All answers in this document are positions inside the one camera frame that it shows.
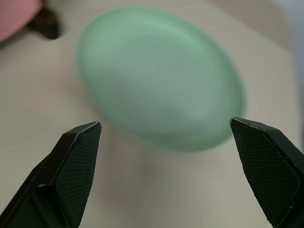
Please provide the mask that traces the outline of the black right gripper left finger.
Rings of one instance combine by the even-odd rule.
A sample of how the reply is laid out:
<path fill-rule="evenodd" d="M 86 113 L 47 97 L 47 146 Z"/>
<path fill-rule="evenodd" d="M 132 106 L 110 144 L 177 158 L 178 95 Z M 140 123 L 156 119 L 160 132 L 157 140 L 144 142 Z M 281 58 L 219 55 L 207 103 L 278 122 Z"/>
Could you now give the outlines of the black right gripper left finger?
<path fill-rule="evenodd" d="M 2 228 L 77 228 L 93 184 L 100 122 L 64 133 L 0 216 Z"/>

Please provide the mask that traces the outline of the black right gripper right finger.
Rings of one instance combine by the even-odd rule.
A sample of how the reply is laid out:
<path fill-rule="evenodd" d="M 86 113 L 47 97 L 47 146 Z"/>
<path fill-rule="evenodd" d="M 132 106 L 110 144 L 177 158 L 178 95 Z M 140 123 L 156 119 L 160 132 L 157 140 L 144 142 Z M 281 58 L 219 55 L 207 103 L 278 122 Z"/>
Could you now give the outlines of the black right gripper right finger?
<path fill-rule="evenodd" d="M 230 127 L 246 179 L 274 228 L 304 226 L 304 155 L 278 129 L 236 118 Z"/>

